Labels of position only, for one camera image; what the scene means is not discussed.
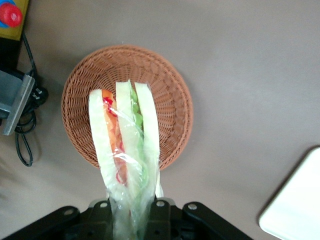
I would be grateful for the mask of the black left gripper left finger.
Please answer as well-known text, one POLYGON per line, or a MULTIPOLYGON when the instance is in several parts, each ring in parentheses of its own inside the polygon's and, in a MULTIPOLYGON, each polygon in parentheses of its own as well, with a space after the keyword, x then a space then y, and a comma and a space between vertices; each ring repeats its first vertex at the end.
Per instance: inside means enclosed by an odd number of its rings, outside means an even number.
POLYGON ((109 199, 90 203, 79 220, 63 231, 64 240, 112 240, 113 215, 109 199))

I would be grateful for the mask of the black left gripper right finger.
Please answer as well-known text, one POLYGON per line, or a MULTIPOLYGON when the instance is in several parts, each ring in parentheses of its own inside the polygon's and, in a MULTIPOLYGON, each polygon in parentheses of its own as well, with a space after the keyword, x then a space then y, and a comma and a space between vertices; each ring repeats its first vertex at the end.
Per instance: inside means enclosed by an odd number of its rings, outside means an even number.
POLYGON ((189 240, 191 224, 171 198, 155 198, 146 225, 148 240, 189 240))

